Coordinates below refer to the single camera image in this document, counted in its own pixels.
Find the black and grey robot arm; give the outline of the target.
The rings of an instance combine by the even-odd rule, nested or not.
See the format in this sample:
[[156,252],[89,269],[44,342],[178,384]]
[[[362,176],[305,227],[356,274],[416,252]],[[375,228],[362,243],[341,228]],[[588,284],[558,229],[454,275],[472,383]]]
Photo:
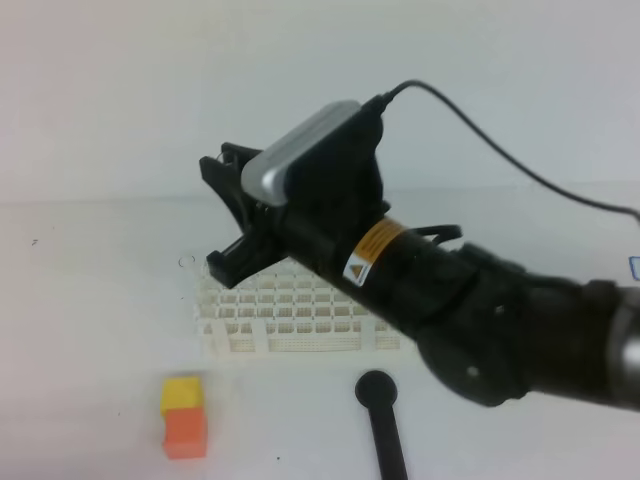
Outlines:
[[327,105],[264,150],[225,143],[199,162],[241,237],[209,254],[228,288],[292,258],[413,340],[450,390],[485,406],[531,391],[637,409],[639,292],[541,276],[455,225],[388,216],[376,161],[383,105]]

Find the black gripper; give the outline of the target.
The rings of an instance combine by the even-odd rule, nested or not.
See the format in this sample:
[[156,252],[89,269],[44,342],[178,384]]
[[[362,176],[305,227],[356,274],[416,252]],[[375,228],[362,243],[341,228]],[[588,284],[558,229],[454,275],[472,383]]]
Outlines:
[[199,160],[202,180],[218,195],[241,231],[254,229],[223,251],[206,257],[210,275],[231,289],[289,256],[338,287],[362,294],[384,294],[388,281],[371,270],[364,280],[344,269],[357,242],[385,213],[376,149],[383,135],[382,114],[361,107],[293,167],[285,180],[286,205],[273,207],[253,199],[241,187],[244,166],[263,150],[225,142],[232,162]]

